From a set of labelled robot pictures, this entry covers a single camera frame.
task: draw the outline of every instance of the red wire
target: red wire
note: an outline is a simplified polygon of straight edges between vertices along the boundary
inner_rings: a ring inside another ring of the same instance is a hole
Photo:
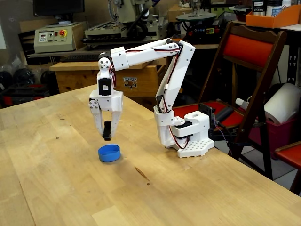
[[[126,50],[126,53],[130,53],[130,52],[141,52],[141,51],[145,51],[146,49],[129,49]],[[173,51],[179,51],[179,48],[175,48],[175,49],[153,49],[156,52],[173,52]]]
[[[112,78],[113,87],[115,87],[116,86],[116,74],[115,74],[115,68],[114,68],[113,65],[111,65],[110,68],[109,68],[109,74]]]
[[[168,79],[167,79],[167,83],[166,84],[168,84],[169,83],[169,81],[170,81],[170,79],[171,79],[171,75],[173,74],[173,72],[174,72],[174,69],[175,69],[175,66],[176,66],[176,64],[177,64],[177,62],[178,62],[178,58],[179,58],[179,54],[176,54],[175,55],[175,58],[174,58],[174,66],[173,66],[173,68],[172,68],[172,70],[171,70],[171,72],[170,72],[170,74],[169,74],[169,76],[168,76]],[[163,104],[164,104],[164,110],[165,110],[165,112],[164,113],[167,113],[167,104],[166,104],[166,101],[165,101],[165,92],[166,92],[166,89],[164,90],[164,93],[163,93]]]

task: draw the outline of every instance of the perforated white base plate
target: perforated white base plate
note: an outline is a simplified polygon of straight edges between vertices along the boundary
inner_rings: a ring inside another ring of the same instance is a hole
[[[185,149],[178,150],[178,157],[203,156],[213,147],[214,141],[209,138],[202,141],[190,141]]]

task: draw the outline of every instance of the folding chair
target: folding chair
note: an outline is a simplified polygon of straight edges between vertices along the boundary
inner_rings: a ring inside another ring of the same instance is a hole
[[[218,73],[218,68],[220,68],[223,59],[233,63],[233,106],[235,105],[237,95],[237,76],[240,76],[236,74],[234,65],[241,65],[261,72],[261,76],[246,112],[242,113],[238,109],[235,109],[234,113],[232,113],[223,124],[226,128],[231,130],[235,127],[238,128],[234,142],[230,144],[228,155],[231,155],[237,160],[241,158],[252,168],[270,179],[272,179],[272,170],[269,153],[269,136],[264,112],[264,96],[273,79],[286,37],[285,32],[279,32],[278,35],[272,31],[256,32],[244,25],[234,26],[233,22],[229,22],[198,100],[199,103],[210,100],[210,96],[216,88],[214,87],[215,76]],[[220,101],[207,102],[206,104],[215,108],[216,113],[228,106],[228,104]],[[174,109],[174,112],[176,115],[183,115],[185,111],[188,113],[195,110],[198,110],[198,105]],[[248,136],[253,126],[260,127],[262,144],[261,148],[258,145],[256,148],[263,153],[264,171],[241,154],[244,145],[250,142]]]

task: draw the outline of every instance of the red chair seat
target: red chair seat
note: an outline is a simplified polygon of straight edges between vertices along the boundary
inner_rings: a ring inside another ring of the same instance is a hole
[[[301,170],[301,144],[275,152],[275,155],[287,164]]]
[[[204,103],[208,105],[209,107],[212,107],[215,109],[215,114],[220,112],[223,108],[226,107],[225,104],[219,101],[211,101],[211,102],[206,102]],[[183,106],[183,107],[178,107],[174,108],[174,115],[179,116],[181,118],[184,118],[184,115],[198,111],[198,104],[195,105],[189,105],[189,106]],[[237,112],[233,112],[228,118],[226,118],[222,124],[226,127],[232,127],[232,126],[238,126],[243,119],[243,116]]]

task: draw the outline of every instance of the orange tray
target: orange tray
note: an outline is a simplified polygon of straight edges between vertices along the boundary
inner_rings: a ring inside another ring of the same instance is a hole
[[[246,15],[246,25],[253,27],[279,28],[299,24],[301,5],[288,7],[275,17],[255,16],[250,12]]]

